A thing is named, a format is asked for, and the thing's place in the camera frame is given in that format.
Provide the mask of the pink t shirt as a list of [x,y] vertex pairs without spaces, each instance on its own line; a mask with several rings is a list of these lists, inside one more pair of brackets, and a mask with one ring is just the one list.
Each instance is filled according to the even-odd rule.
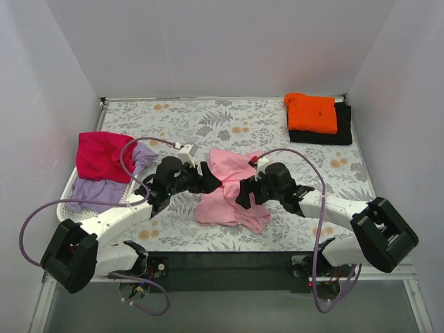
[[240,155],[230,151],[212,149],[208,157],[208,166],[222,185],[211,194],[200,196],[194,219],[210,225],[243,226],[251,232],[262,232],[271,221],[271,213],[261,205],[251,205],[244,209],[235,202],[240,192],[240,181],[255,175],[249,161],[261,151]]

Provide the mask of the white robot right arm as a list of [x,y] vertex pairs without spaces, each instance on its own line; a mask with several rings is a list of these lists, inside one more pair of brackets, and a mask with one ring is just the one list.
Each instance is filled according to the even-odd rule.
[[353,201],[324,196],[313,187],[297,184],[280,162],[241,180],[236,198],[247,210],[269,200],[276,200],[291,214],[321,217],[353,233],[352,237],[318,243],[314,267],[321,275],[355,264],[370,264],[390,273],[419,244],[417,234],[387,199]]

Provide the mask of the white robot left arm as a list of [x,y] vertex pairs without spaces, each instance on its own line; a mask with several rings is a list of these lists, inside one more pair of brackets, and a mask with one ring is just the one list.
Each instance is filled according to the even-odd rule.
[[113,207],[80,222],[62,221],[41,259],[42,268],[69,293],[79,292],[94,277],[113,273],[141,277],[148,268],[148,251],[135,241],[111,244],[111,240],[159,214],[172,196],[184,191],[211,194],[221,185],[206,162],[192,166],[177,157],[165,157],[130,196],[136,206]]

